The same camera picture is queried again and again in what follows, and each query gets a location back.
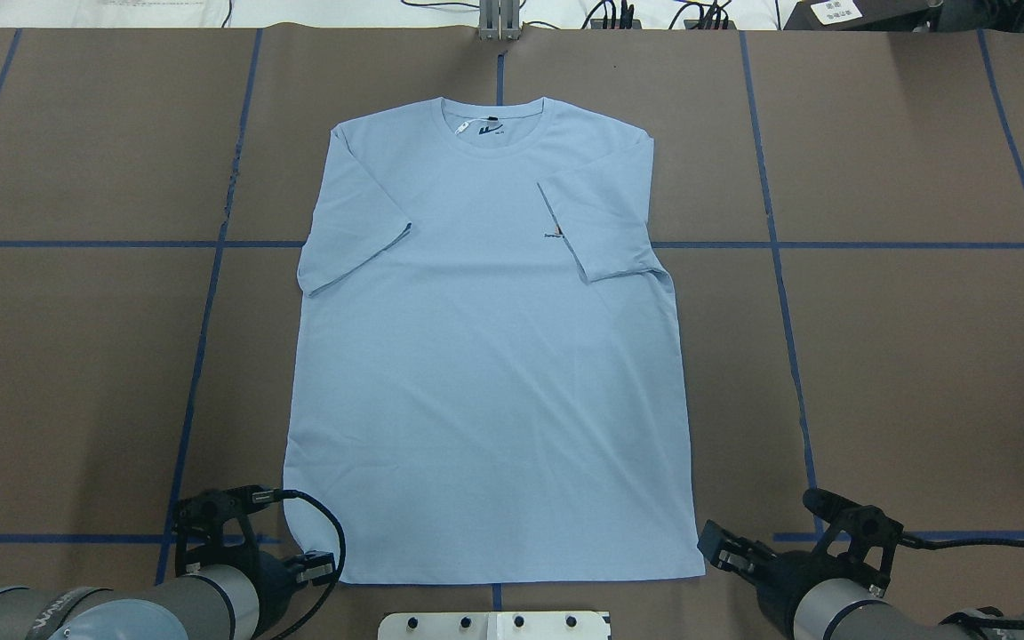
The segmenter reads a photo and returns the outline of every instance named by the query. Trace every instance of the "black cable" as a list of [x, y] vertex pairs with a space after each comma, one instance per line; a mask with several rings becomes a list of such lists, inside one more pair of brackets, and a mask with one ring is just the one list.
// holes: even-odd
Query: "black cable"
[[713, 4], [707, 3], [682, 3], [682, 7], [671, 17], [671, 26], [667, 31], [674, 29], [678, 24], [678, 16], [682, 15], [689, 7], [697, 7], [697, 24], [691, 29], [727, 29], [729, 24], [729, 12], [724, 10], [732, 0], [727, 0], [725, 4], [718, 4], [715, 0]]
[[301, 490], [295, 488], [282, 488], [276, 490], [275, 495], [281, 500], [285, 500], [287, 498], [298, 498], [300, 500], [304, 500], [304, 502], [308, 502], [310, 506], [317, 509], [328, 520], [330, 520], [331, 525], [334, 526], [334, 534], [338, 535], [338, 564], [334, 566], [334, 580], [331, 581], [324, 591], [322, 591], [322, 596], [318, 596], [316, 603], [314, 603], [313, 606], [305, 612], [305, 614], [302, 614], [300, 618], [295, 621], [295, 624], [282, 630], [278, 636], [271, 637], [271, 640], [284, 640], [284, 637], [288, 637], [292, 635], [292, 633], [298, 631], [302, 625], [306, 624], [307, 621], [310, 620], [310, 616], [316, 614], [318, 609], [322, 608], [322, 604], [324, 604], [327, 598], [330, 597], [331, 591], [334, 591], [334, 587], [338, 586], [338, 579], [342, 577], [342, 568], [346, 567], [346, 534], [342, 531], [342, 525], [338, 523], [338, 518], [334, 517], [334, 514], [331, 513], [330, 509], [328, 509], [324, 503], [317, 502], [317, 500], [313, 499], [309, 495], [302, 494]]
[[590, 11], [587, 11], [587, 17], [584, 19], [584, 24], [580, 29], [587, 29], [587, 25], [590, 25], [590, 17], [595, 15], [595, 11], [597, 11], [600, 7], [603, 7], [603, 29], [606, 29], [606, 5], [608, 4], [610, 5], [610, 8], [614, 10], [614, 0], [598, 0], [598, 3], [595, 4], [594, 7], [590, 8]]
[[903, 535], [899, 544], [907, 549], [923, 549], [925, 551], [938, 551], [940, 549], [952, 549], [954, 547], [1016, 547], [1024, 549], [1024, 540], [1007, 540], [1002, 538], [970, 538], [967, 540], [947, 540], [943, 543], [931, 543], [930, 540], [923, 540], [918, 536]]
[[968, 614], [954, 614], [949, 616], [946, 624], [957, 624], [962, 627], [973, 627], [975, 629], [1011, 629], [1014, 631], [1024, 631], [1024, 620], [999, 620], [990, 616], [972, 616]]
[[678, 8], [678, 13], [675, 13], [675, 15], [671, 17], [671, 26], [668, 26], [666, 30], [671, 31], [671, 29], [674, 29], [674, 25], [678, 22], [678, 16], [682, 15], [682, 12], [686, 11], [686, 9], [690, 7], [697, 7], [697, 20], [702, 20], [702, 16], [706, 15], [706, 5], [701, 3], [683, 3], [682, 7]]
[[479, 4], [470, 3], [415, 3], [414, 0], [401, 0], [402, 4], [407, 7], [468, 7], [470, 9], [479, 9]]
[[1014, 9], [1014, 23], [1011, 26], [1013, 33], [1019, 33], [1019, 29], [1024, 26], [1024, 0], [1019, 0], [1017, 8]]
[[998, 20], [1000, 19], [1000, 13], [1002, 13], [999, 0], [985, 0], [984, 4], [987, 5], [987, 14], [990, 16], [990, 19], [983, 26], [987, 29], [998, 29]]

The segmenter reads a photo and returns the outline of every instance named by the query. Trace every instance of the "t-shirt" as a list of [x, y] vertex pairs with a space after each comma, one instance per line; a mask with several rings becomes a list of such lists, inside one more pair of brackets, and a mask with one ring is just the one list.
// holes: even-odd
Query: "t-shirt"
[[651, 162], [645, 131], [549, 97], [334, 127], [284, 483], [341, 520], [345, 583], [705, 572]]

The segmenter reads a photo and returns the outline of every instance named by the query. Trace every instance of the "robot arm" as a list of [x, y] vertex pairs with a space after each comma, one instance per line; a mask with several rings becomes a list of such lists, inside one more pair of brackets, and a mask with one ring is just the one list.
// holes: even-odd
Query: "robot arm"
[[[941, 546], [903, 534], [903, 525], [877, 507], [861, 507], [827, 490], [805, 492], [805, 507], [828, 522], [812, 552], [776, 554], [714, 520], [708, 520], [697, 544], [712, 566], [757, 588], [761, 612], [788, 640], [1024, 640], [1024, 615], [1002, 618], [994, 610], [964, 611], [935, 628], [913, 623], [883, 601], [895, 548]], [[829, 544], [842, 534], [851, 538], [848, 550], [829, 556]], [[865, 563], [876, 549], [881, 551], [878, 568]]]
[[[259, 550], [248, 516], [287, 498], [310, 502], [336, 526], [337, 566], [329, 552], [281, 560]], [[244, 542], [227, 546], [224, 525], [231, 520], [240, 524]], [[173, 521], [178, 578], [137, 593], [0, 589], [0, 639], [249, 640], [279, 623], [290, 598], [308, 584], [325, 584], [319, 602], [325, 600], [345, 560], [345, 536], [334, 514], [298, 490], [259, 485], [205, 490], [179, 502]], [[188, 549], [193, 540], [202, 544]]]

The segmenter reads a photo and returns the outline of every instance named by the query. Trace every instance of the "cable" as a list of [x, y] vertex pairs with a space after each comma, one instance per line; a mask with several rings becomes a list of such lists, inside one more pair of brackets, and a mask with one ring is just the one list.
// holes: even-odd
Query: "cable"
[[671, 26], [668, 26], [667, 31], [674, 29], [674, 25], [678, 24], [678, 16], [682, 15], [683, 11], [686, 11], [689, 7], [697, 7], [697, 24], [691, 26], [691, 29], [706, 30], [722, 30], [729, 28], [729, 12], [724, 10], [728, 7], [732, 0], [726, 0], [725, 4], [718, 4], [717, 1], [713, 4], [707, 3], [683, 3], [682, 7], [678, 9], [678, 13], [675, 13], [671, 17]]
[[938, 551], [940, 549], [952, 549], [954, 547], [1017, 547], [1024, 549], [1024, 540], [1005, 540], [1000, 538], [970, 538], [967, 540], [947, 540], [945, 543], [931, 543], [930, 540], [923, 540], [918, 536], [903, 535], [899, 544], [907, 549], [923, 549], [925, 551]]
[[675, 15], [671, 17], [671, 26], [668, 26], [666, 30], [671, 31], [671, 29], [674, 29], [674, 25], [678, 22], [678, 16], [682, 15], [682, 12], [686, 11], [686, 9], [690, 7], [697, 7], [697, 20], [702, 22], [702, 16], [706, 15], [706, 5], [701, 3], [683, 3], [682, 7], [678, 8], [678, 13], [675, 13]]
[[614, 11], [614, 0], [598, 0], [598, 3], [594, 7], [587, 11], [587, 17], [580, 29], [587, 29], [587, 25], [590, 25], [590, 17], [594, 15], [598, 8], [603, 7], [603, 29], [606, 29], [606, 5], [610, 5], [610, 11]]
[[414, 0], [401, 0], [401, 3], [406, 4], [407, 7], [424, 7], [424, 8], [429, 8], [429, 7], [468, 7], [470, 9], [479, 9], [480, 8], [479, 4], [470, 4], [470, 3], [415, 3]]
[[331, 525], [334, 526], [334, 534], [338, 535], [338, 564], [334, 567], [333, 582], [330, 583], [324, 591], [322, 591], [322, 596], [318, 596], [318, 600], [315, 601], [313, 606], [310, 607], [305, 614], [302, 614], [300, 618], [295, 621], [295, 624], [282, 630], [278, 636], [271, 637], [271, 640], [284, 640], [284, 637], [288, 637], [292, 635], [292, 633], [298, 631], [302, 625], [306, 624], [307, 621], [310, 620], [310, 616], [316, 614], [318, 609], [322, 608], [322, 604], [324, 604], [327, 598], [330, 597], [330, 592], [334, 591], [334, 587], [338, 586], [338, 579], [342, 577], [342, 568], [346, 567], [346, 534], [342, 531], [342, 525], [338, 523], [338, 518], [334, 517], [334, 514], [331, 513], [330, 509], [328, 509], [324, 503], [317, 502], [317, 500], [313, 499], [309, 495], [302, 494], [301, 490], [295, 488], [282, 488], [276, 490], [275, 495], [281, 500], [285, 500], [287, 498], [305, 500], [305, 502], [308, 502], [310, 506], [317, 509], [328, 520], [330, 520]]
[[1011, 28], [1008, 29], [1009, 32], [1017, 33], [1017, 30], [1024, 25], [1024, 0], [1017, 0], [1017, 7], [1013, 8], [1014, 19], [1011, 22]]
[[963, 627], [973, 627], [975, 629], [1012, 629], [1014, 631], [1024, 631], [1024, 620], [999, 620], [983, 618], [983, 616], [972, 616], [968, 614], [954, 614], [949, 616], [946, 624], [958, 624]]
[[635, 4], [631, 3], [630, 7], [626, 7], [626, 11], [621, 12], [623, 15], [618, 17], [618, 28], [635, 29]]

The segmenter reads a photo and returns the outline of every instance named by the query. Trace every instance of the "neckline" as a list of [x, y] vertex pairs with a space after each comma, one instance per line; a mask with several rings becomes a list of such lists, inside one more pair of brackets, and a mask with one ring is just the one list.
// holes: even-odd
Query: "neckline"
[[[434, 129], [437, 130], [437, 137], [441, 138], [453, 150], [470, 155], [473, 158], [500, 159], [520, 153], [528, 148], [528, 146], [536, 144], [536, 141], [545, 133], [548, 126], [551, 125], [555, 103], [556, 101], [552, 100], [551, 97], [538, 97], [536, 100], [524, 102], [524, 104], [500, 105], [467, 104], [467, 102], [450, 100], [447, 97], [434, 97], [429, 101], [429, 117]], [[444, 122], [444, 113], [452, 113], [466, 118], [486, 118], [490, 117], [490, 115], [497, 118], [524, 118], [536, 114], [541, 114], [541, 117], [540, 122], [537, 122], [532, 130], [528, 131], [528, 134], [524, 135], [520, 140], [516, 140], [507, 146], [483, 148], [483, 146], [475, 146], [461, 140], [459, 135], [456, 135], [450, 129], [449, 123]]]

